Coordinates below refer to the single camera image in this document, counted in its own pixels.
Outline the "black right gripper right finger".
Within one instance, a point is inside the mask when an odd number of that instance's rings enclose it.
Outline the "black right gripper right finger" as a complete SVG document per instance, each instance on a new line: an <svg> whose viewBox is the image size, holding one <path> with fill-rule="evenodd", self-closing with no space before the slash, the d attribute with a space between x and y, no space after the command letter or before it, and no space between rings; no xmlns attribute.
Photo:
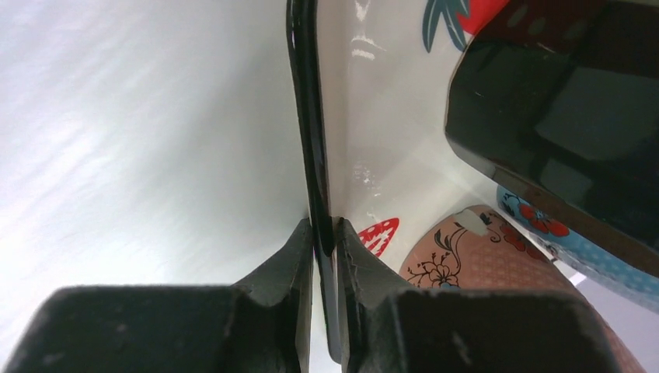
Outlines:
<svg viewBox="0 0 659 373"><path fill-rule="evenodd" d="M345 372L618 372L588 305L558 291L422 289L336 225Z"/></svg>

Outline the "strawberry print tray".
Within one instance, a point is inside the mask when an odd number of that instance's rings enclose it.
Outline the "strawberry print tray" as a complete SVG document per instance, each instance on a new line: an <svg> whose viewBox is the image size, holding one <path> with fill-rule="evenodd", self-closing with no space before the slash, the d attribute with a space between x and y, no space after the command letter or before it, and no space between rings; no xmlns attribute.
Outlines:
<svg viewBox="0 0 659 373"><path fill-rule="evenodd" d="M339 223L394 270L495 183L445 136L449 86L502 1L289 1L289 48L329 355L340 336Z"/></svg>

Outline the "floral salmon mug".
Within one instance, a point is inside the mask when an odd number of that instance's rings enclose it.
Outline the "floral salmon mug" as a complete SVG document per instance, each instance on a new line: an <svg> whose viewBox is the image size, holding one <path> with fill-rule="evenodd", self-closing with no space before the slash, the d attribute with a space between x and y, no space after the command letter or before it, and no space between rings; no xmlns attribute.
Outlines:
<svg viewBox="0 0 659 373"><path fill-rule="evenodd" d="M433 226L399 275L418 288L561 291L585 297L493 208L475 205Z"/></svg>

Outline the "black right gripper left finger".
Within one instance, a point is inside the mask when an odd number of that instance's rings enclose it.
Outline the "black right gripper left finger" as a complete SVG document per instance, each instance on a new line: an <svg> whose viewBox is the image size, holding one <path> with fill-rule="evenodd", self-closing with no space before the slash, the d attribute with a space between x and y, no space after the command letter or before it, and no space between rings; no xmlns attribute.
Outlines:
<svg viewBox="0 0 659 373"><path fill-rule="evenodd" d="M231 285L70 287L38 309L8 372L306 372L313 234Z"/></svg>

